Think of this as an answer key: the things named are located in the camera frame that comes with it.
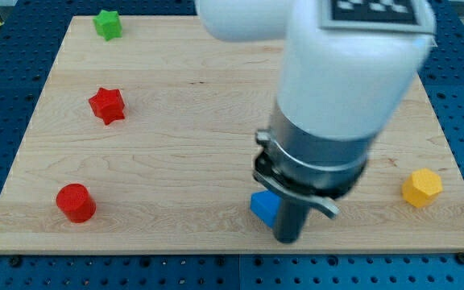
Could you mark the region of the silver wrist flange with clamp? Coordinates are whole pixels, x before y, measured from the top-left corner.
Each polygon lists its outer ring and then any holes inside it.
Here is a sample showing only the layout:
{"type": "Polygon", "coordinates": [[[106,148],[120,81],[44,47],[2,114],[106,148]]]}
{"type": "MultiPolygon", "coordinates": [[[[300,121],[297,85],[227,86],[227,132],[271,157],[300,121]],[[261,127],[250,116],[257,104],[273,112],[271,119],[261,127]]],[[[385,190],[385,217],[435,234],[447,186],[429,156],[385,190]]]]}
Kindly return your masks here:
{"type": "Polygon", "coordinates": [[[275,104],[269,127],[256,132],[263,148],[254,176],[282,205],[316,209],[335,218],[338,198],[355,185],[367,165],[374,135],[340,139],[311,133],[275,104]]]}

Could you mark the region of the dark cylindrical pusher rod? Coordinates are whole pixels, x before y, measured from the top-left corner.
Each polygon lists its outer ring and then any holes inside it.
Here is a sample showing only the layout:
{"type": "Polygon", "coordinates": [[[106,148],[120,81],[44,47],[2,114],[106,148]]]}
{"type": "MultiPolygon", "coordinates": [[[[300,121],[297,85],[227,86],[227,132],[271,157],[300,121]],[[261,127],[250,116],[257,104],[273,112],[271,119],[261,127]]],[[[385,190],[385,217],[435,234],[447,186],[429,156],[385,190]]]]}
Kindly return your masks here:
{"type": "Polygon", "coordinates": [[[299,237],[309,214],[307,205],[282,199],[275,215],[272,232],[281,243],[293,243],[299,237]]]}

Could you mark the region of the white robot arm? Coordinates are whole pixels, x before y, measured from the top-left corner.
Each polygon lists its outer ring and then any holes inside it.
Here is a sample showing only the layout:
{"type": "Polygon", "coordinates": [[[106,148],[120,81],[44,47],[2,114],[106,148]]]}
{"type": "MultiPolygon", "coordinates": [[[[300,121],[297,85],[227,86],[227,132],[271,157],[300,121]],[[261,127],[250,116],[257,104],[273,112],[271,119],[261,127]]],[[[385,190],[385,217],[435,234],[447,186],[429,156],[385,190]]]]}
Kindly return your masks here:
{"type": "Polygon", "coordinates": [[[255,140],[254,178],[280,198],[272,227],[295,242],[310,209],[329,218],[427,59],[437,30],[418,0],[196,0],[227,42],[284,41],[275,105],[255,140]]]}

